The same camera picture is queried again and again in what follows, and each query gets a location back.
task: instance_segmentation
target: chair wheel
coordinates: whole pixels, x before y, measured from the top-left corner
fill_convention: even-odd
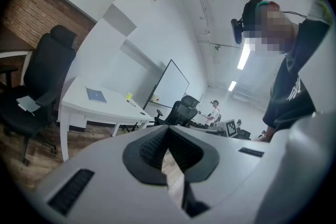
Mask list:
[[[28,166],[29,163],[30,163],[30,161],[29,161],[28,159],[24,159],[24,160],[23,160],[23,164],[24,164],[25,166]]]
[[[56,147],[53,147],[51,149],[51,153],[53,153],[54,155],[57,155],[58,154],[58,149]]]

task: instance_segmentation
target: white desk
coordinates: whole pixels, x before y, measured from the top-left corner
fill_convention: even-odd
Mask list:
[[[27,70],[30,57],[34,48],[24,40],[16,36],[6,27],[0,28],[0,58],[25,55],[25,62],[22,67],[20,85],[23,85],[23,78]]]
[[[87,95],[86,87],[102,91],[107,104],[90,101]],[[68,132],[69,117],[73,114],[85,116],[85,122],[113,122],[114,130],[111,136],[115,136],[120,124],[141,123],[141,128],[147,127],[150,120],[153,120],[145,111],[142,110],[133,100],[136,106],[132,106],[126,101],[126,98],[119,93],[113,92],[103,87],[93,87],[85,84],[80,78],[76,78],[61,102],[60,117],[60,138],[63,161],[69,158],[68,155]]]

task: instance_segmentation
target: desk leg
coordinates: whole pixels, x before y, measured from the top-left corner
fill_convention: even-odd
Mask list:
[[[61,149],[63,162],[65,162],[68,158],[68,126],[69,126],[69,112],[62,105],[61,106],[61,123],[60,123],[60,138],[61,138]]]
[[[113,132],[111,134],[112,137],[115,137],[117,134],[117,131],[119,129],[120,123],[116,123],[116,125],[114,126]]]
[[[26,73],[27,67],[29,65],[29,61],[30,61],[31,56],[32,56],[32,51],[29,51],[28,54],[26,55],[25,62],[23,63],[20,85],[24,84],[23,78],[25,76],[25,73]]]
[[[141,123],[140,129],[145,129],[148,124],[149,124],[149,121]]]

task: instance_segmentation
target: blue notebook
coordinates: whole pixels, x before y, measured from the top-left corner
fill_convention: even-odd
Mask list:
[[[90,101],[96,101],[100,103],[107,103],[103,93],[101,91],[96,91],[93,89],[86,88],[86,92],[88,93],[88,97]]]

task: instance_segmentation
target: brick wall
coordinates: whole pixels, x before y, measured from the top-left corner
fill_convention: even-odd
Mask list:
[[[10,0],[2,18],[2,27],[7,27],[34,48],[44,33],[49,33],[59,24],[78,35],[74,45],[77,51],[95,22],[65,0]],[[0,58],[0,65],[15,65],[19,68],[13,74],[13,86],[20,84],[23,61],[22,56]],[[65,76],[58,83],[57,101],[64,79]]]

